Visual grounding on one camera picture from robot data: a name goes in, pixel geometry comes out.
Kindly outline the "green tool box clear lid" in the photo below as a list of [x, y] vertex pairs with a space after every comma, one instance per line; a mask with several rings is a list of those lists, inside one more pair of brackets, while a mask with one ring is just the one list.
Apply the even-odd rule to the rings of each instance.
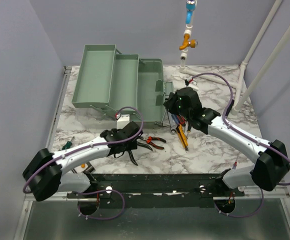
[[173, 83], [164, 79], [161, 59], [123, 54], [114, 44], [89, 44], [84, 46], [71, 103], [75, 118], [86, 128], [114, 128], [120, 110], [153, 129], [173, 90]]

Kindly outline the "orange box cutter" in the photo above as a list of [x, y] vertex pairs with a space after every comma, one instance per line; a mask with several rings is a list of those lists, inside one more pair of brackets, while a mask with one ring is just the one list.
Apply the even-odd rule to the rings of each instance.
[[188, 151], [188, 142], [187, 142], [187, 138], [183, 132], [183, 128], [182, 126], [179, 124], [177, 127], [176, 127], [176, 131], [177, 131], [177, 135], [178, 135], [178, 138], [183, 146], [183, 148]]

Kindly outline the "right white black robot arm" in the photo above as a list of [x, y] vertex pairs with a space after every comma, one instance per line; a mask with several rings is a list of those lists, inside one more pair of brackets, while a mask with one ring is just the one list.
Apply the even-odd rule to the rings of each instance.
[[194, 129], [222, 140], [245, 155], [252, 166], [226, 169], [215, 179], [215, 191], [226, 196], [242, 186], [258, 186], [272, 191], [290, 170], [285, 145], [256, 137], [226, 121], [219, 112], [202, 106], [198, 93], [191, 87], [171, 92], [165, 109], [184, 117]]

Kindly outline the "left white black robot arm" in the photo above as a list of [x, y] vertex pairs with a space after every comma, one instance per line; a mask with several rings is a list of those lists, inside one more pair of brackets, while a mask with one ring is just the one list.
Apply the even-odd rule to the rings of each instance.
[[89, 161], [136, 149], [142, 134], [142, 127], [132, 121], [122, 129], [104, 130], [93, 140], [70, 149], [50, 152], [43, 148], [22, 173], [23, 192], [33, 194], [36, 201], [42, 202], [60, 191], [65, 174]]

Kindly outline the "small black claw hammer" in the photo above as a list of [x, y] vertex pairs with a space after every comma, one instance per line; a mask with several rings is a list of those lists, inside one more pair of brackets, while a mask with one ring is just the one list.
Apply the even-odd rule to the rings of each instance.
[[156, 127], [158, 127], [158, 128], [165, 128], [165, 127], [167, 127], [167, 125], [164, 124], [165, 119], [166, 119], [166, 114], [167, 114], [167, 111], [165, 110], [164, 113], [163, 113], [163, 115], [162, 115], [161, 120], [156, 121], [156, 122], [154, 123], [154, 125], [155, 125]]

